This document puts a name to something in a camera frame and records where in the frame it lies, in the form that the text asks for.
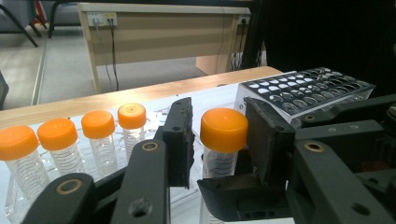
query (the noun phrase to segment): power outlet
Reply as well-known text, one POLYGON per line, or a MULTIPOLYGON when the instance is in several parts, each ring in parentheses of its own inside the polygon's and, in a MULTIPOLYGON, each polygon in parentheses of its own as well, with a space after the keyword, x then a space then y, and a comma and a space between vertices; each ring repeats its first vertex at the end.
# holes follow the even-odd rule
POLYGON ((110 26, 112 20, 113 26, 117 26, 116 12, 87 12, 87 19, 89 26, 110 26))
POLYGON ((245 15, 240 15, 238 19, 238 25, 243 25, 245 21, 245 25, 248 25, 250 21, 250 15, 245 14, 245 15))

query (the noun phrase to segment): centrifuge tube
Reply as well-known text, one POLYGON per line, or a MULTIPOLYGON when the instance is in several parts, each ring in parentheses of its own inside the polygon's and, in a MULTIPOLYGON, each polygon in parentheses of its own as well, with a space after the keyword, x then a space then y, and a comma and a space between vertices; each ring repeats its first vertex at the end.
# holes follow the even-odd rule
POLYGON ((84 173, 78 150, 76 126, 70 119, 52 119, 37 130, 41 146, 48 150, 60 175, 84 173))
POLYGON ((6 163, 31 203, 50 182, 37 147, 35 132, 28 126, 13 126, 0 131, 0 160, 6 163))
POLYGON ((118 111, 118 118, 128 161, 134 145, 145 140, 146 108, 134 103, 122 105, 118 111))
POLYGON ((82 131, 90 139, 92 154, 100 177, 118 170, 113 133, 116 129, 113 116, 105 110, 87 113, 81 119, 82 131))
MULTIPOLYGON (((233 175, 238 151, 245 146, 247 137, 248 120, 238 111, 229 108, 206 111, 200 132, 205 146, 203 178, 233 175)), ((223 223, 208 212, 204 200, 201 200, 200 223, 223 223)))

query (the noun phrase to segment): orange screw cap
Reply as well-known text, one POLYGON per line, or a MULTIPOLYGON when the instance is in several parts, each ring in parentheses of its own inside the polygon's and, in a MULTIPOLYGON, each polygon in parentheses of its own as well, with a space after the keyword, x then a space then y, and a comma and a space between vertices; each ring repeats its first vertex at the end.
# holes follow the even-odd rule
POLYGON ((87 113, 82 117, 81 125, 84 135, 91 139, 108 137, 116 130, 113 115, 105 110, 87 113))
POLYGON ((119 124, 124 129, 138 129, 146 124, 146 108, 141 104, 122 105, 118 111, 119 124))
POLYGON ((70 119, 51 119, 37 129, 41 146, 50 151, 61 150, 76 143, 76 126, 70 119))
POLYGON ((231 153, 242 149, 248 137, 248 120, 236 110, 215 108, 201 118, 201 141, 210 149, 231 153))
POLYGON ((13 126, 0 131, 0 160, 15 161, 38 147, 35 131, 25 125, 13 126))

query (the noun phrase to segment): desk leg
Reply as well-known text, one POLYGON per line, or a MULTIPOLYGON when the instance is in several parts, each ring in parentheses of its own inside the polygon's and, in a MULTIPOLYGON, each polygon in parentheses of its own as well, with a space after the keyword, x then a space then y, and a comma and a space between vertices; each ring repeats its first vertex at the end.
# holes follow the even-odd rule
POLYGON ((195 65, 207 75, 226 73, 229 57, 227 54, 197 57, 195 65))
POLYGON ((90 62, 91 62, 91 74, 93 86, 95 88, 96 93, 101 93, 98 72, 96 68, 96 61, 93 54, 93 46, 92 46, 92 37, 90 33, 90 26, 88 25, 87 13, 80 9, 80 4, 78 3, 78 15, 79 20, 81 21, 82 33, 84 34, 85 44, 88 48, 88 52, 90 54, 90 62))

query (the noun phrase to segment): gray floor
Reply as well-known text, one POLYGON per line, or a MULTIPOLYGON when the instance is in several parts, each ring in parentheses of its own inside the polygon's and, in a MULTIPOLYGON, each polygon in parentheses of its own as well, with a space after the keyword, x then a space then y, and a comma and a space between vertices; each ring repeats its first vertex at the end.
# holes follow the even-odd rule
MULTIPOLYGON (((0 70, 9 86, 2 109, 45 104, 94 95, 90 60, 79 27, 56 28, 51 39, 32 34, 39 48, 24 35, 0 35, 0 70)), ((97 67, 102 92, 114 91, 112 64, 97 67)), ((120 90, 205 76, 195 58, 117 65, 120 90)))

